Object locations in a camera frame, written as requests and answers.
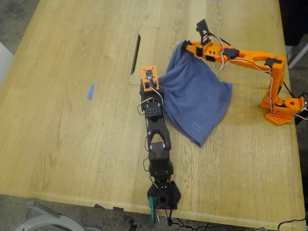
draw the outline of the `orange base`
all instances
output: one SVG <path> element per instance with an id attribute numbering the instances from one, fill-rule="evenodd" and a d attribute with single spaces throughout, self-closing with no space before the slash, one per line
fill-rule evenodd
<path id="1" fill-rule="evenodd" d="M 265 115 L 265 118 L 268 119 L 270 122 L 276 124 L 276 125 L 281 125 L 281 124 L 289 124 L 292 122 L 292 115 L 293 114 L 286 114 L 283 112 L 276 112 L 274 114 L 272 113 L 267 113 Z"/>

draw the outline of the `orange bracket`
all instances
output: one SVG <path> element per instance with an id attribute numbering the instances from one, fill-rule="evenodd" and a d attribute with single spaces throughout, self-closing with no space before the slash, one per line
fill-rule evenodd
<path id="1" fill-rule="evenodd" d="M 141 79 L 144 91 L 152 90 L 150 88 L 150 83 L 155 86 L 155 89 L 158 90 L 158 76 L 156 71 L 156 66 L 143 66 L 141 67 Z"/>

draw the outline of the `blue plastic piece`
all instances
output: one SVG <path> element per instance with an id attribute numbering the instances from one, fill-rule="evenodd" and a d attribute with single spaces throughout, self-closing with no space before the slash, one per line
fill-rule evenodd
<path id="1" fill-rule="evenodd" d="M 87 95 L 88 100 L 92 99 L 93 91 L 94 91 L 94 84 L 92 84 L 90 89 L 89 89 L 89 92 L 88 92 L 88 95 Z"/>

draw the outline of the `green connector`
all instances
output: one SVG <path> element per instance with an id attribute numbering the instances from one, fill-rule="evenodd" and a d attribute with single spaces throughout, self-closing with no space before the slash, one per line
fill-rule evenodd
<path id="1" fill-rule="evenodd" d="M 156 204 L 156 197 L 150 196 L 149 198 L 149 206 L 151 209 L 151 223 L 155 223 L 155 204 Z"/>

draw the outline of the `blue cloth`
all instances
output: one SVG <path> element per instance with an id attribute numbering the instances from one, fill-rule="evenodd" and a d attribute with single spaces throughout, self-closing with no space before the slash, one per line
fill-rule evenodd
<path id="1" fill-rule="evenodd" d="M 165 91 L 164 116 L 202 146 L 228 108 L 232 85 L 220 82 L 208 65 L 181 46 L 174 50 L 166 73 L 158 78 Z"/>

